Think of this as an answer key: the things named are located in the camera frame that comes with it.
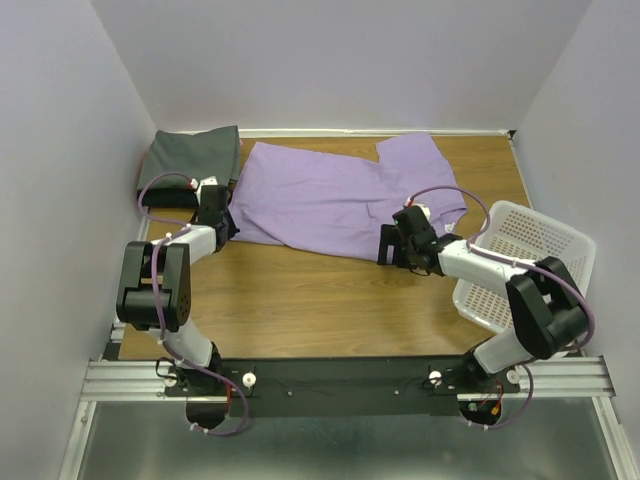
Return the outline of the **purple t shirt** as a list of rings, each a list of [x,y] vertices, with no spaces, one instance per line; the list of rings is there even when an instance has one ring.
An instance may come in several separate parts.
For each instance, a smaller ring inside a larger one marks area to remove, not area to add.
[[[438,234],[466,214],[449,162],[431,136],[377,143],[375,162],[258,142],[230,204],[236,240],[376,260],[380,231],[420,191]]]

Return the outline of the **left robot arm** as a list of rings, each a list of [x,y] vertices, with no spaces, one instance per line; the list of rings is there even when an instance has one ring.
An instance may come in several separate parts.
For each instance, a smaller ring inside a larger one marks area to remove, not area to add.
[[[197,184],[198,208],[193,222],[151,241],[133,241],[124,252],[116,299],[120,321],[152,336],[174,360],[188,370],[187,382],[201,395],[214,393],[220,383],[228,393],[241,389],[222,373],[214,342],[191,317],[191,266],[219,252],[238,232],[229,212],[229,191],[213,177]]]

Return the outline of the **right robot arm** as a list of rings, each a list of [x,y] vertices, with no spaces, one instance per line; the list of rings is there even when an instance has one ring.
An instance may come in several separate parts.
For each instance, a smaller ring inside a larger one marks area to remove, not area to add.
[[[558,258],[525,261],[438,235],[426,210],[406,206],[380,228],[377,264],[468,281],[504,298],[512,325],[462,355],[435,384],[480,392],[517,365],[548,360],[590,340],[594,315]]]

